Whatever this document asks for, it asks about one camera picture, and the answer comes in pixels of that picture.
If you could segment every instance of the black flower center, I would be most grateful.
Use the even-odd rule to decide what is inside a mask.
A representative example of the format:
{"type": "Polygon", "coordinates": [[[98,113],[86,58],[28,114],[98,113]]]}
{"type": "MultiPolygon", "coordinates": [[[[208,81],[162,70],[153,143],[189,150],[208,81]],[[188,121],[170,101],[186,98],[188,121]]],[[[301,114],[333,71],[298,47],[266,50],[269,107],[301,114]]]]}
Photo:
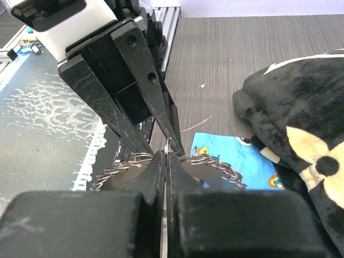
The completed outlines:
{"type": "Polygon", "coordinates": [[[333,176],[339,170],[339,162],[332,157],[324,156],[318,159],[316,169],[324,176],[333,176]]]}

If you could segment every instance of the wooden floor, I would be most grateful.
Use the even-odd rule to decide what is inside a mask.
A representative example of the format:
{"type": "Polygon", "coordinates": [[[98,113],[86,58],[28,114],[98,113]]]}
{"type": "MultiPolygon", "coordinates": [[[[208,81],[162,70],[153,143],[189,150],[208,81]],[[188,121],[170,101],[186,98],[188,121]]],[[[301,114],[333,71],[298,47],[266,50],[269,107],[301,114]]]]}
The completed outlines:
{"type": "MultiPolygon", "coordinates": [[[[181,18],[167,70],[186,153],[196,132],[250,137],[232,94],[271,63],[344,48],[344,16],[181,18]]],[[[153,150],[165,143],[157,125],[153,150]]]]}
{"type": "Polygon", "coordinates": [[[4,47],[7,42],[23,27],[24,23],[10,16],[8,12],[0,15],[0,48],[4,47]]]}

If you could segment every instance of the metal chain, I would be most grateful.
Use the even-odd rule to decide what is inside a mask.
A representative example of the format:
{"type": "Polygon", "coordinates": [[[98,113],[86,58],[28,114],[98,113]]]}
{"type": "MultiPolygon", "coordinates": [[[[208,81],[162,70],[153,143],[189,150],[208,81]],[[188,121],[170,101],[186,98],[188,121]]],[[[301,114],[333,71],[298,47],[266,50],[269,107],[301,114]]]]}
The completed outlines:
{"type": "MultiPolygon", "coordinates": [[[[97,181],[92,184],[92,191],[100,191],[103,184],[117,173],[124,172],[130,167],[148,166],[153,158],[152,154],[134,153],[130,155],[125,162],[117,162],[113,167],[105,169],[104,172],[97,176],[97,181]]],[[[222,178],[230,183],[235,184],[236,189],[243,190],[246,188],[242,182],[242,175],[226,162],[220,161],[220,156],[214,157],[208,154],[186,154],[180,157],[181,162],[190,162],[191,165],[205,164],[216,169],[222,170],[226,176],[222,178]]]]}

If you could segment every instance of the black blanket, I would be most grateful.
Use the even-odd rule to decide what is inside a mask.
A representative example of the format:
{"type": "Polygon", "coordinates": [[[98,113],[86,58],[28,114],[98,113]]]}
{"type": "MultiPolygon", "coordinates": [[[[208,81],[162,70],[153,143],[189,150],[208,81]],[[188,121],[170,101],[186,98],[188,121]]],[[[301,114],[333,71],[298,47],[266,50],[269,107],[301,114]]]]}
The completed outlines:
{"type": "Polygon", "coordinates": [[[291,168],[284,181],[304,181],[344,256],[344,50],[262,69],[245,80],[233,103],[270,152],[264,153],[291,168]]]}

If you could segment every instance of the blue cloth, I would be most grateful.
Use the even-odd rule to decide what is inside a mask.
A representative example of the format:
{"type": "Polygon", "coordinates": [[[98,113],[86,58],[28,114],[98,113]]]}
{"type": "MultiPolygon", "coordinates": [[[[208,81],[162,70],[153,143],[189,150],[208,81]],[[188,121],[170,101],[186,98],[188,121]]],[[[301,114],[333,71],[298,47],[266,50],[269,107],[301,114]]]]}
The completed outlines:
{"type": "Polygon", "coordinates": [[[283,189],[273,163],[247,139],[196,133],[191,152],[207,153],[215,157],[220,155],[220,161],[231,164],[242,175],[242,182],[248,190],[283,189]]]}

